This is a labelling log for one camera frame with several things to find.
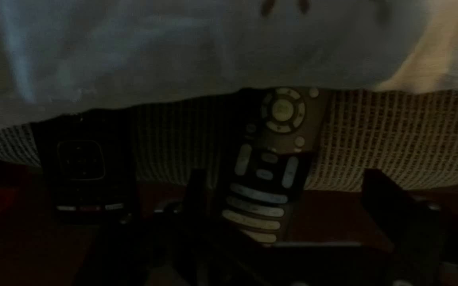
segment white blanket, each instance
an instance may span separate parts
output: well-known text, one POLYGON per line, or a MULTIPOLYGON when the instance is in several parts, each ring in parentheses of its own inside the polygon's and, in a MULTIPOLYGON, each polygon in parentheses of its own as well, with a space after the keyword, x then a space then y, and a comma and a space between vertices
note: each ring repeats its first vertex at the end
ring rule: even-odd
POLYGON ((458 0, 262 4, 0 0, 0 128, 240 87, 458 88, 458 0))

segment black object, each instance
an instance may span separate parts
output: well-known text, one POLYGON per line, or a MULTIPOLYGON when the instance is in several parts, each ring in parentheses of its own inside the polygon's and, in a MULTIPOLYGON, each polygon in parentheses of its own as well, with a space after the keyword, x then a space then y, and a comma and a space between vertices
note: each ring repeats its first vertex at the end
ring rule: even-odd
POLYGON ((211 211, 271 244, 284 233, 305 187, 329 93, 305 87, 240 93, 246 99, 233 115, 233 144, 211 211))
POLYGON ((74 286, 136 286, 162 263, 173 265, 190 286, 432 286, 438 284, 440 260, 458 263, 458 239, 451 238, 458 233, 446 214, 411 199, 378 169, 364 174, 362 203, 394 242, 392 252, 365 246, 264 247, 233 223, 208 217, 202 185, 197 171, 179 212, 171 206, 124 225, 127 230, 101 228, 97 241, 104 242, 95 242, 74 286), (114 233, 120 234, 117 241, 103 239, 114 233))
POLYGON ((93 109, 31 123, 58 220, 111 222, 136 211, 127 115, 93 109))

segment fabric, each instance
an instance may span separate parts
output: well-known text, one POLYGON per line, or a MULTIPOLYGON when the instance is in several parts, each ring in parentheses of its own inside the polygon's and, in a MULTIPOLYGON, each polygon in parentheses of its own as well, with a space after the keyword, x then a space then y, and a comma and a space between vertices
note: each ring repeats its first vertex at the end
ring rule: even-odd
MULTIPOLYGON (((229 99, 132 107, 138 179, 184 185, 190 169, 203 168, 214 185, 233 117, 229 99)), ((0 158, 39 165, 27 125, 0 130, 0 158)), ((305 187, 359 190, 368 166, 381 168, 405 188, 458 184, 458 91, 332 90, 319 157, 305 187)))
POLYGON ((458 88, 458 0, 299 2, 0 0, 0 128, 240 87, 458 88))

